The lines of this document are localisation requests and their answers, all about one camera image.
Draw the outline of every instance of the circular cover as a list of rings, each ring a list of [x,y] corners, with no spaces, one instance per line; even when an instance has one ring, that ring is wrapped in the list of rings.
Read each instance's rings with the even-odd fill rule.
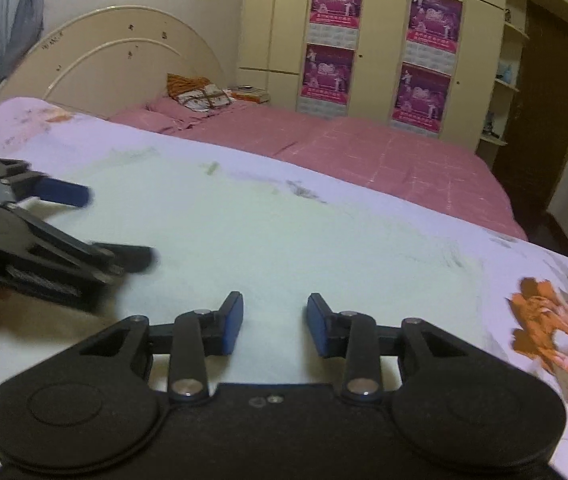
[[[88,468],[125,453],[157,420],[147,384],[111,359],[83,356],[56,368],[35,367],[0,386],[0,455],[37,470]]]
[[[469,472],[549,460],[566,424],[561,399],[524,372],[421,372],[393,399],[400,433],[430,458]]]

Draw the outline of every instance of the orange flower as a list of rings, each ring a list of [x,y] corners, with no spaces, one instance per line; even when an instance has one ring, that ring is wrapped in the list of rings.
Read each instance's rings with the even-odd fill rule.
[[[521,327],[513,331],[513,350],[541,359],[549,372],[553,364],[568,372],[568,303],[552,283],[525,278],[508,302]]]

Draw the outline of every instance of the baseboard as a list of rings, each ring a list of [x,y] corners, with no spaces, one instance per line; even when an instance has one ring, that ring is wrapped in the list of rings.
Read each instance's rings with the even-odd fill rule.
[[[544,214],[544,222],[552,236],[560,245],[561,251],[568,256],[568,235],[561,228],[560,223],[557,222],[557,219],[548,212]]]

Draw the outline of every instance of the pink pillow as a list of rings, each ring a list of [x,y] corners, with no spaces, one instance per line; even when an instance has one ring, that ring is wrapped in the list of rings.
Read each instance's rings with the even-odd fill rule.
[[[190,108],[180,105],[176,100],[170,97],[158,97],[156,100],[149,102],[146,108],[152,112],[157,112],[187,124],[196,124],[206,118],[205,112],[194,112],[190,110]]]
[[[132,126],[138,130],[155,132],[156,134],[161,134],[163,131],[175,126],[183,127],[179,121],[156,112],[145,110],[144,108],[124,110],[123,112],[113,115],[109,121],[111,123],[126,124],[126,126]]]

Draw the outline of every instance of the pink bedspread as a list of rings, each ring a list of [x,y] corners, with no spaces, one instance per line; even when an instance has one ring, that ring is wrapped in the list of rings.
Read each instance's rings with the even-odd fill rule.
[[[235,103],[162,134],[268,156],[526,239],[503,188],[473,153],[368,120],[324,120]]]

